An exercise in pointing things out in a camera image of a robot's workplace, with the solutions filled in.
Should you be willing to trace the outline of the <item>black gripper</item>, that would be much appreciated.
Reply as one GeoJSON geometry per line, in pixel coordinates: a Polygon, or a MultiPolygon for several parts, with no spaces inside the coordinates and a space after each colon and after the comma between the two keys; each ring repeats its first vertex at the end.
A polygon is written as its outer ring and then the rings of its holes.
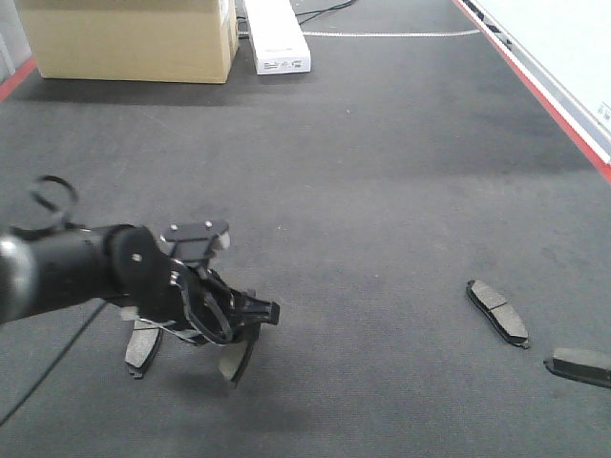
{"type": "Polygon", "coordinates": [[[235,344],[247,325],[279,323],[276,302],[257,298],[254,290],[243,294],[209,265],[187,265],[169,252],[145,226],[111,228],[104,239],[110,302],[194,345],[235,344]]]}

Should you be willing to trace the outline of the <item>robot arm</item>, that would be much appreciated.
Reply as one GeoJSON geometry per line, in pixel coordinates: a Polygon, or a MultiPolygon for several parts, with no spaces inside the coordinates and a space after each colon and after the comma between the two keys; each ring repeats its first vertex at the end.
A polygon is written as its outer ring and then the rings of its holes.
{"type": "Polygon", "coordinates": [[[222,219],[173,224],[160,238],[131,224],[12,229],[1,238],[1,321],[100,298],[190,344],[238,343],[277,324],[280,306],[229,287],[210,268],[228,231],[222,219]]]}

